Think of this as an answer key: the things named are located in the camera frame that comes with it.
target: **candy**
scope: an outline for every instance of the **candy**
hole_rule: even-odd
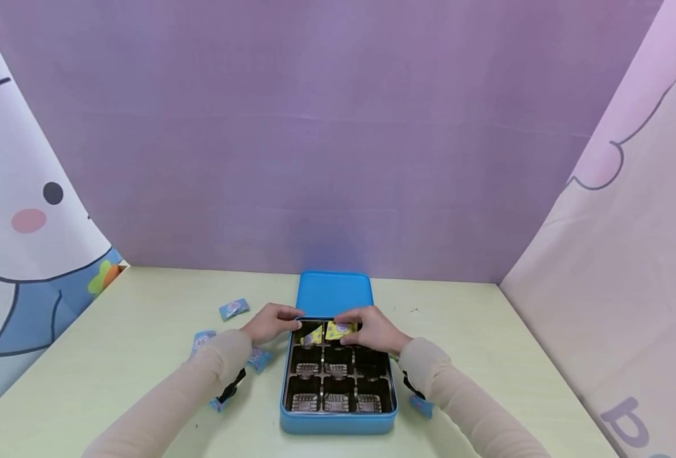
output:
[[[355,324],[328,322],[328,330],[325,332],[325,340],[340,340],[342,336],[355,332]]]
[[[222,412],[223,409],[225,409],[226,406],[228,405],[228,402],[229,402],[229,401],[231,401],[231,398],[226,399],[226,401],[223,401],[223,403],[221,403],[220,401],[218,401],[218,398],[213,398],[213,399],[208,403],[208,405],[211,406],[211,408],[212,408],[213,410],[215,410],[215,411],[217,411],[217,412]]]
[[[434,404],[432,404],[430,401],[421,399],[416,394],[413,394],[411,395],[409,402],[416,410],[419,410],[422,415],[426,416],[426,418],[431,418],[431,410],[434,408]]]
[[[223,321],[228,321],[236,315],[248,312],[248,310],[250,310],[250,308],[248,307],[246,299],[238,299],[218,307],[218,312],[221,313],[221,318]]]
[[[198,348],[202,347],[206,342],[208,342],[208,339],[213,336],[216,336],[216,332],[213,331],[213,329],[196,333],[196,336],[193,338],[193,348],[190,351],[190,356],[195,355],[196,351],[198,351]]]
[[[307,336],[302,338],[303,347],[312,347],[313,345],[322,343],[322,325],[318,326],[315,331],[309,333]]]
[[[264,368],[269,365],[269,362],[274,358],[274,353],[269,350],[261,350],[259,347],[251,349],[251,355],[246,361],[250,366],[254,367],[257,374],[261,374]]]

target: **pink backdrop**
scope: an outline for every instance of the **pink backdrop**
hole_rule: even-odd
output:
[[[676,1],[501,288],[621,454],[676,458]]]

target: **pink cheek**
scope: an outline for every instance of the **pink cheek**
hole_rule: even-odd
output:
[[[45,226],[48,217],[37,208],[25,208],[13,216],[13,229],[20,233],[33,233]]]

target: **hand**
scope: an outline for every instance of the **hand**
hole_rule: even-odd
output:
[[[358,344],[371,350],[399,355],[406,344],[411,342],[411,337],[396,329],[375,305],[348,310],[335,317],[334,322],[363,323],[360,331],[340,339],[343,345]]]
[[[251,344],[257,347],[271,342],[283,332],[302,328],[302,323],[294,319],[304,314],[302,310],[294,307],[269,303],[259,310],[241,331],[247,333],[251,337]]]

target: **table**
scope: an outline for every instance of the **table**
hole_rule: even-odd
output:
[[[218,305],[295,303],[298,275],[129,267],[0,399],[0,457],[77,457],[188,357],[193,334],[241,327]],[[372,280],[375,303],[406,333],[430,338],[534,433],[555,458],[616,458],[573,392],[493,284]],[[251,368],[223,413],[204,406],[168,457],[476,457],[443,414],[425,419],[399,383],[394,432],[298,437],[279,428],[286,339]],[[395,367],[394,376],[401,380]]]

